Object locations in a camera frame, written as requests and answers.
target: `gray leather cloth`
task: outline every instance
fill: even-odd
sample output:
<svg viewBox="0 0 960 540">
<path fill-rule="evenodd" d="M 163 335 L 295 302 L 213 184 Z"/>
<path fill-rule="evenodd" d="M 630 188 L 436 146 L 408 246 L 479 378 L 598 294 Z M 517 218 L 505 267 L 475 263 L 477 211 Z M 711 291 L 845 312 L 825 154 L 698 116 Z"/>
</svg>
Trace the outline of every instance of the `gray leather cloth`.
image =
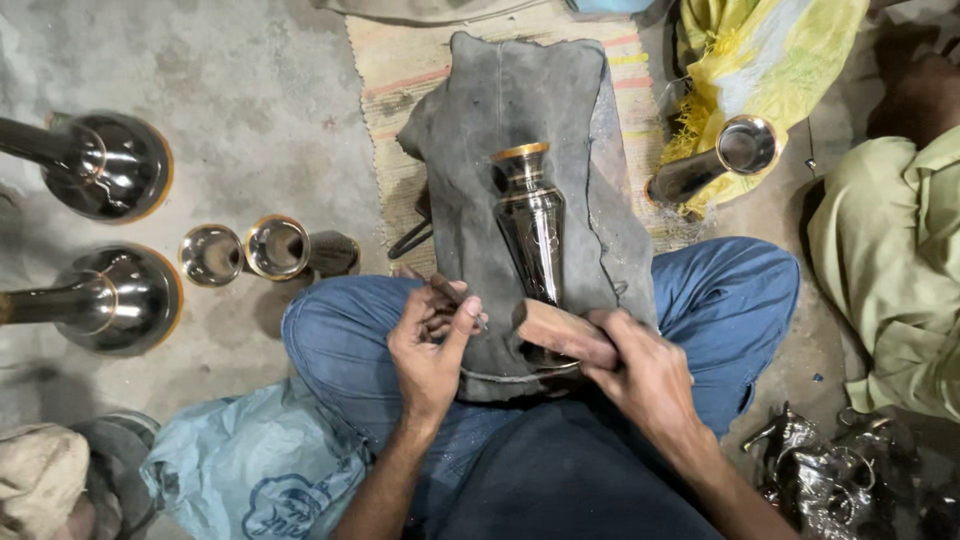
<svg viewBox="0 0 960 540">
<path fill-rule="evenodd" d="M 603 47 L 487 43 L 461 32 L 450 48 L 450 76 L 417 103 L 397 138 L 426 163 L 438 270 L 469 283 L 490 315 L 489 331 L 467 347 L 458 398 L 562 394 L 579 383 L 579 370 L 538 370 L 513 335 L 511 313 L 524 294 L 493 216 L 499 189 L 489 156 L 550 142 L 545 178 L 566 199 L 565 307 L 620 306 L 655 327 L 650 235 L 622 195 L 623 179 L 600 173 L 625 174 Z"/>
</svg>

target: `person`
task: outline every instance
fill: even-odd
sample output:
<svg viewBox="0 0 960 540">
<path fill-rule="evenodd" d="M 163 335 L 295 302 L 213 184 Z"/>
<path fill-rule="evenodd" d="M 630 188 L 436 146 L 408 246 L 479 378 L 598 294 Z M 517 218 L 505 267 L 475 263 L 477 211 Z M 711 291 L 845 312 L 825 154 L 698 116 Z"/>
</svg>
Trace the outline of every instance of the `person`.
<svg viewBox="0 0 960 540">
<path fill-rule="evenodd" d="M 871 356 L 846 385 L 853 409 L 960 422 L 960 67 L 934 53 L 892 60 L 871 139 L 824 178 L 812 266 Z"/>
<path fill-rule="evenodd" d="M 457 539 L 796 538 L 718 439 L 787 332 L 797 261 L 717 238 L 656 256 L 652 274 L 662 335 L 591 312 L 619 367 L 585 363 L 595 384 L 526 409 L 454 401 L 480 298 L 452 311 L 420 281 L 381 276 L 302 291 L 283 319 L 288 354 L 376 456 L 331 538 L 410 524 Z"/>
</svg>

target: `striped rug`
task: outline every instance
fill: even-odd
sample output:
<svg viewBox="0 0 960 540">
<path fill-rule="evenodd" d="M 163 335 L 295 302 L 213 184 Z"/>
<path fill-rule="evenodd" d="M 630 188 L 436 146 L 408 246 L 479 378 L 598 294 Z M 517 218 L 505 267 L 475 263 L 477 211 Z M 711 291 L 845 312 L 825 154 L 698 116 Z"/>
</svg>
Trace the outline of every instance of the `striped rug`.
<svg viewBox="0 0 960 540">
<path fill-rule="evenodd" d="M 549 45 L 590 38 L 603 43 L 620 116 L 634 213 L 654 237 L 658 253 L 682 248 L 695 240 L 699 225 L 687 223 L 670 210 L 651 207 L 642 193 L 660 160 L 663 127 L 654 105 L 647 55 L 629 16 L 575 13 L 564 0 L 551 0 L 510 15 L 432 28 L 396 26 L 348 16 L 347 30 L 364 83 L 361 105 L 373 139 L 373 163 L 387 245 L 393 245 L 420 222 L 414 203 L 426 183 L 423 163 L 400 150 L 396 134 L 418 100 L 449 75 L 448 43 L 458 31 L 486 41 L 519 38 Z M 401 263 L 428 275 L 436 268 L 433 242 L 424 242 L 394 261 L 394 268 Z"/>
</svg>

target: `fingernail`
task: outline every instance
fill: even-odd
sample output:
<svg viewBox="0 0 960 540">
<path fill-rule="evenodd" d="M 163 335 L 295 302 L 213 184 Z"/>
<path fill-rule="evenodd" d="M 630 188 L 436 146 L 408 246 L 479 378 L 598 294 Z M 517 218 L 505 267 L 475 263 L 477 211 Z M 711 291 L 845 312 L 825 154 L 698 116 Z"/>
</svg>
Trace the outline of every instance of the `fingernail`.
<svg viewBox="0 0 960 540">
<path fill-rule="evenodd" d="M 471 317 L 476 317 L 483 311 L 483 305 L 480 304 L 480 297 L 471 296 L 464 301 L 465 309 Z"/>
</svg>

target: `metal vase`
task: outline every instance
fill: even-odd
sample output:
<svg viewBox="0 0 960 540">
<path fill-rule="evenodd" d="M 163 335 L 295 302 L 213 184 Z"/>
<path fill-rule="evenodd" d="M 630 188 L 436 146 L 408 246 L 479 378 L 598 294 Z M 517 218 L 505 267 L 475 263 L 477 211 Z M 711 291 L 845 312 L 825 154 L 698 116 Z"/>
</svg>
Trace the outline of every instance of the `metal vase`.
<svg viewBox="0 0 960 540">
<path fill-rule="evenodd" d="M 0 152 L 40 165 L 54 196 L 105 223 L 146 216 L 173 181 L 173 157 L 163 137 L 146 122 L 116 112 L 55 115 L 49 130 L 0 118 Z"/>
<path fill-rule="evenodd" d="M 135 356 L 173 331 L 182 304 L 166 258 L 143 246 L 113 245 L 78 258 L 53 287 L 0 292 L 0 325 L 54 323 L 90 351 Z"/>
<path fill-rule="evenodd" d="M 720 131 L 713 148 L 661 167 L 647 182 L 647 198 L 659 206 L 679 205 L 724 173 L 754 176 L 766 171 L 779 154 L 780 141 L 769 122 L 736 116 Z"/>
<path fill-rule="evenodd" d="M 548 142 L 525 144 L 491 156 L 507 188 L 496 203 L 496 223 L 514 259 L 527 298 L 564 307 L 564 211 L 560 190 L 543 177 Z M 568 367 L 576 360 L 531 350 L 527 361 L 543 368 Z"/>
</svg>

